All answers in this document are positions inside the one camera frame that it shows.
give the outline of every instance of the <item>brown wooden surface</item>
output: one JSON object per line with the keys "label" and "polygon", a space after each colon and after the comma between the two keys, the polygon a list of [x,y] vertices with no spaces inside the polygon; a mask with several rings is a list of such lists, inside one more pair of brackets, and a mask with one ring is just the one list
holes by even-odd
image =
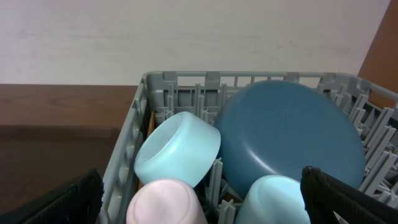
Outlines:
{"label": "brown wooden surface", "polygon": [[[358,76],[398,93],[397,0],[390,2]],[[393,100],[375,92],[369,100],[382,108],[395,105]]]}
{"label": "brown wooden surface", "polygon": [[0,125],[121,128],[136,86],[0,85]]}
{"label": "brown wooden surface", "polygon": [[136,86],[0,85],[0,214],[104,174]]}

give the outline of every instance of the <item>gray plastic dish rack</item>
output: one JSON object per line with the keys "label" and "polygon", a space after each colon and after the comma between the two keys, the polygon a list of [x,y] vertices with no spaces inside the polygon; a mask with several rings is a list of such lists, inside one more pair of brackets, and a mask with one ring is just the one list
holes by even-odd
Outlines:
{"label": "gray plastic dish rack", "polygon": [[[344,73],[150,72],[138,86],[106,168],[98,223],[126,222],[126,210],[139,181],[133,169],[134,160],[145,140],[151,111],[155,111],[157,124],[181,111],[189,111],[213,124],[217,112],[237,91],[271,79],[308,85],[347,114],[363,140],[366,153],[365,177],[359,190],[397,208],[397,105],[379,108],[368,101],[370,91],[376,91],[396,103],[397,93]],[[237,196],[221,179],[222,166],[221,159],[217,159],[211,168],[204,210],[206,214],[215,211],[218,223],[232,224],[240,204],[224,200],[220,203],[226,192]]]}

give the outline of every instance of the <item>wooden table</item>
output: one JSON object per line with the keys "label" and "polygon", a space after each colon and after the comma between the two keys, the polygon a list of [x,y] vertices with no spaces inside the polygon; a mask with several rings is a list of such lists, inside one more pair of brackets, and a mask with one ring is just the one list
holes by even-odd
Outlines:
{"label": "wooden table", "polygon": [[136,86],[0,85],[0,214],[108,164]]}

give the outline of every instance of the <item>blue plate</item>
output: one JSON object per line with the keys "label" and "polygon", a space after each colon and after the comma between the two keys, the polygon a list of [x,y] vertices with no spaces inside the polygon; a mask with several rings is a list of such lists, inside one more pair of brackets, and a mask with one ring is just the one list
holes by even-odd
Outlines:
{"label": "blue plate", "polygon": [[220,156],[229,184],[245,197],[265,175],[300,181],[305,166],[359,188],[363,145],[348,116],[298,83],[257,82],[232,96],[218,114]]}

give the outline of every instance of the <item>cup rim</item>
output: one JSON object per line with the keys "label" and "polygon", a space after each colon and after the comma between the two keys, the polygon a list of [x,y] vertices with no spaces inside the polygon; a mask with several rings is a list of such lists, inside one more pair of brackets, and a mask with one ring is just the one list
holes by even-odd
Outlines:
{"label": "cup rim", "polygon": [[254,189],[253,190],[250,189],[250,191],[248,192],[248,195],[246,196],[246,198],[248,198],[250,201],[249,204],[253,208],[254,213],[261,214],[264,212],[263,210],[261,210],[261,208],[264,205],[263,205],[263,201],[260,200],[260,197],[259,197],[261,194],[260,186],[263,184],[263,182],[265,182],[269,179],[289,180],[289,181],[291,181],[292,184],[297,185],[298,190],[300,190],[300,182],[299,181],[297,181],[293,178],[284,176],[284,175],[266,175],[266,176],[260,177],[252,184],[252,187],[254,187]]}
{"label": "cup rim", "polygon": [[[180,112],[180,113],[177,113],[177,114],[171,116],[169,119],[166,119],[166,120],[162,123],[163,125],[160,125],[158,128],[156,128],[156,129],[154,130],[154,132],[145,140],[145,142],[143,143],[143,145],[140,147],[140,149],[139,149],[139,151],[138,151],[138,153],[137,153],[136,159],[135,159],[135,161],[134,161],[134,167],[135,167],[135,166],[139,166],[139,167],[141,167],[141,169],[145,169],[145,167],[148,166],[148,164],[153,165],[153,164],[155,164],[156,161],[158,161],[159,159],[162,159],[162,158],[166,157],[166,153],[165,153],[165,152],[167,151],[166,149],[168,149],[168,148],[170,147],[171,144],[175,143],[176,146],[179,145],[179,143],[178,143],[178,141],[176,141],[176,139],[179,138],[179,137],[181,137],[181,136],[183,136],[184,133],[185,133],[185,132],[183,131],[183,129],[184,129],[184,127],[186,126],[185,123],[187,122],[187,120],[188,120],[188,118],[189,118],[189,117],[187,116],[187,113],[189,113],[189,112],[184,111],[184,112]],[[156,152],[156,154],[153,155],[153,156],[152,156],[151,158],[149,158],[148,160],[146,160],[146,161],[144,161],[144,162],[139,162],[139,161],[137,161],[137,158],[139,158],[139,155],[140,155],[140,153],[142,153],[143,149],[145,150],[145,147],[147,147],[147,145],[149,144],[149,141],[153,141],[153,138],[154,138],[154,136],[155,136],[154,134],[163,131],[163,129],[166,129],[166,128],[167,128],[167,125],[166,125],[167,123],[171,123],[172,121],[174,121],[175,119],[177,119],[177,118],[179,118],[179,117],[181,117],[182,120],[181,120],[180,124],[178,125],[176,132],[175,132],[174,135],[169,139],[169,141],[166,143],[166,145],[164,145],[164,146],[162,147],[162,149],[159,150],[159,152]]]}

